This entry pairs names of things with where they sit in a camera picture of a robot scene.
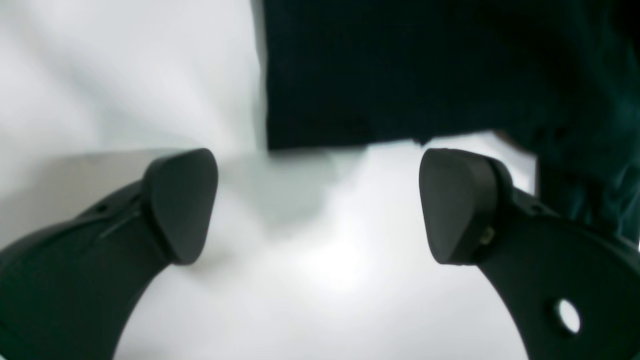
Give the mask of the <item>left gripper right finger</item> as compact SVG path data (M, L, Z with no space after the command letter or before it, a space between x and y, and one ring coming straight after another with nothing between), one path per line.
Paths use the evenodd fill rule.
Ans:
M419 192L433 258L482 271L528 358L639 358L639 251L630 241L561 217L478 153L426 150Z

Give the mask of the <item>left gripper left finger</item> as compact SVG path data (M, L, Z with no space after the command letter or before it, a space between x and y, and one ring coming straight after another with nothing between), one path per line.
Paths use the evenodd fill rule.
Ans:
M1 358L114 358L153 279L201 255L217 186L210 150L160 157L141 180L2 249Z

